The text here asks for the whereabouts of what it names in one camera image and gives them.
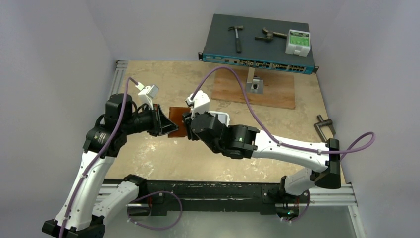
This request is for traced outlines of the brown leather card holder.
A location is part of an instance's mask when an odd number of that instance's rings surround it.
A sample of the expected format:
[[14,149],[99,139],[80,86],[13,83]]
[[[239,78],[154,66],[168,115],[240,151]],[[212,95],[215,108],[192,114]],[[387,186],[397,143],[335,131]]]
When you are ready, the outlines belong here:
[[168,138],[187,137],[187,128],[184,123],[184,114],[189,114],[191,109],[189,107],[170,107],[169,119],[178,125],[178,129],[168,134]]

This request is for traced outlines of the white plastic basket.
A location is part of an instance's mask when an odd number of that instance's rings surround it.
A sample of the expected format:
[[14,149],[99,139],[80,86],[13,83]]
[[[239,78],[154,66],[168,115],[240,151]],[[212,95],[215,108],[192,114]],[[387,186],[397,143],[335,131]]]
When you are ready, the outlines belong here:
[[229,126],[230,116],[228,113],[219,111],[209,111],[209,113],[215,118],[217,118],[221,123],[225,124],[226,126]]

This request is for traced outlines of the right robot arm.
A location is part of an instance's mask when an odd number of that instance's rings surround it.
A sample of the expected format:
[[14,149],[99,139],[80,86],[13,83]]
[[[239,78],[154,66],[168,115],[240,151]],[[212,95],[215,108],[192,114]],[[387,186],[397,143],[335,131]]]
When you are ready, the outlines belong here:
[[313,187],[339,189],[341,169],[336,154],[339,143],[334,139],[327,143],[310,143],[281,137],[270,138],[252,126],[222,123],[209,112],[183,114],[183,123],[190,140],[202,141],[213,153],[231,159],[273,159],[303,168],[284,176],[278,188],[279,198],[285,202]]

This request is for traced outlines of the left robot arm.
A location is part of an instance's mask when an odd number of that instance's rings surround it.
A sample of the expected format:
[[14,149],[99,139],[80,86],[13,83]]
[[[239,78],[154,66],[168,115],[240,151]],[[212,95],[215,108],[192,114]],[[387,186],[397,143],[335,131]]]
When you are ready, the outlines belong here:
[[86,134],[78,174],[62,209],[47,220],[42,232],[55,238],[101,238],[107,223],[130,201],[141,203],[148,196],[144,178],[128,175],[117,191],[100,204],[96,199],[106,174],[131,134],[147,132],[157,137],[178,129],[159,104],[133,102],[130,95],[113,94],[105,113]]

